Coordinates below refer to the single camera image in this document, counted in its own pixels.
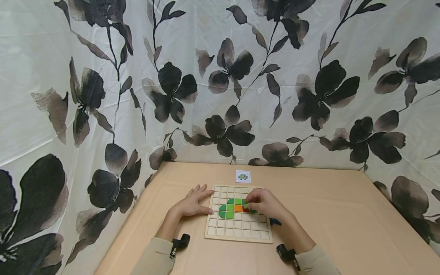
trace beige sleeve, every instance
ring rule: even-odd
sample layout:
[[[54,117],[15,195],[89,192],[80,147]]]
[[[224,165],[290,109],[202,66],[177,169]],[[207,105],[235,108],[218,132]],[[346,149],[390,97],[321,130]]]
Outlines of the beige sleeve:
[[[312,250],[295,256],[300,275],[340,275],[324,250],[316,245]]]
[[[174,266],[174,259],[169,257],[171,250],[172,242],[152,238],[132,275],[168,275]]]

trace leaf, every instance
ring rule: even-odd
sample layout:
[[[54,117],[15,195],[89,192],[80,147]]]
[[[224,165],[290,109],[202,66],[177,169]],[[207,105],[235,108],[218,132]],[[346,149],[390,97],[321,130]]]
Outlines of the leaf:
[[[278,67],[278,65],[270,64],[270,65],[267,65],[266,68],[264,68],[264,70],[261,71],[261,73],[258,76],[261,76],[261,75],[263,75],[265,73],[275,72],[275,71],[277,71],[279,69],[280,69],[280,67]]]
[[[72,32],[78,37],[78,40],[81,42],[81,44],[88,47],[88,49],[92,52],[92,54],[98,56],[99,58],[110,61],[113,64],[113,66],[115,66],[114,61],[111,60],[110,57],[108,57],[100,48],[98,48],[98,46],[96,46],[95,44],[92,44],[90,41],[83,38],[78,33],[74,32],[74,31],[72,31]]]
[[[269,128],[271,128],[273,126],[273,124],[275,123],[275,121],[279,118],[279,116],[281,115],[281,111],[282,111],[281,104],[278,103],[278,105],[276,106],[275,111],[274,111],[274,122],[272,122],[272,124]]]
[[[295,149],[294,155],[297,156],[301,152],[301,144],[298,144],[298,146]]]
[[[255,26],[254,25],[251,25],[252,26],[252,33],[253,34],[255,34],[255,37],[256,37],[256,39],[257,39],[257,43],[260,45],[260,46],[262,46],[263,48],[265,48],[266,49],[266,51],[268,50],[268,47],[267,47],[267,45],[266,45],[266,41],[264,40],[264,37],[263,37],[263,35],[255,28]]]
[[[226,10],[232,12],[232,15],[238,24],[241,25],[247,23],[247,16],[239,6],[230,6],[226,8]]]
[[[93,110],[92,114],[96,118],[99,126],[104,128],[104,130],[106,130],[107,132],[110,132],[112,134],[114,133],[113,127],[110,125],[107,118],[103,114],[101,114],[97,110]]]
[[[276,95],[277,97],[280,96],[280,88],[278,85],[278,82],[276,82],[275,77],[273,76],[273,74],[268,73],[266,75],[266,79],[268,81],[268,87],[269,87],[269,91],[273,94]]]
[[[159,46],[154,51],[154,61],[156,62],[159,58],[159,55],[161,54],[162,46]]]
[[[281,38],[281,39],[275,44],[275,46],[274,46],[274,48],[272,49],[272,52],[271,52],[271,53],[278,52],[279,50],[281,50],[282,47],[284,47],[284,44],[286,43],[287,39],[289,39],[289,36],[288,36],[288,35],[286,35],[286,36],[284,36],[283,38]]]
[[[122,84],[121,90],[119,91],[119,94],[122,95],[123,93],[125,93],[125,91],[127,91],[128,89],[130,89],[133,85],[133,78],[131,76],[129,76],[124,84]]]
[[[286,139],[286,141],[290,142],[290,143],[297,143],[297,142],[301,141],[301,139],[299,139],[297,137],[291,137],[291,138]]]
[[[339,44],[339,42],[334,42],[334,43],[332,43],[331,45],[329,45],[329,47],[326,49],[326,51],[323,53],[323,59],[326,57],[326,56],[328,56],[330,53],[331,53],[331,51],[334,49],[334,47],[336,47],[336,45],[338,45]]]

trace wooden table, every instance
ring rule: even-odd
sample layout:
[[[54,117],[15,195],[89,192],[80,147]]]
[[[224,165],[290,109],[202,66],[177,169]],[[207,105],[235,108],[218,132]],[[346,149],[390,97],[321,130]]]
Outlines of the wooden table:
[[[440,273],[439,257],[361,172],[167,162],[136,203],[96,274],[130,274],[172,205],[196,184],[236,184],[235,170],[250,170],[251,185],[270,189],[341,274]],[[208,206],[208,199],[203,205]],[[272,227],[273,244],[256,244],[205,239],[205,223],[205,216],[181,221],[176,237],[187,233],[191,241],[177,254],[171,274],[294,274],[293,266],[275,251],[286,243],[282,226]]]

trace wooden puzzle board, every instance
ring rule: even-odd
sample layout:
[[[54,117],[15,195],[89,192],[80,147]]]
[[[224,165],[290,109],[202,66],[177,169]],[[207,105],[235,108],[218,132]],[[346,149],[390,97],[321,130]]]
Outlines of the wooden puzzle board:
[[[258,187],[214,185],[209,201],[213,215],[206,219],[205,238],[273,243],[269,218],[245,207],[245,198]]]

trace fabric wall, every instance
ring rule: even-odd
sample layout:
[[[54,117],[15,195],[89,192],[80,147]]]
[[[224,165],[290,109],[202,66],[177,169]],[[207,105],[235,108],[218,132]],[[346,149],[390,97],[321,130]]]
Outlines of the fabric wall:
[[[440,255],[439,6],[3,1],[0,273],[93,274],[162,161],[362,170]]]

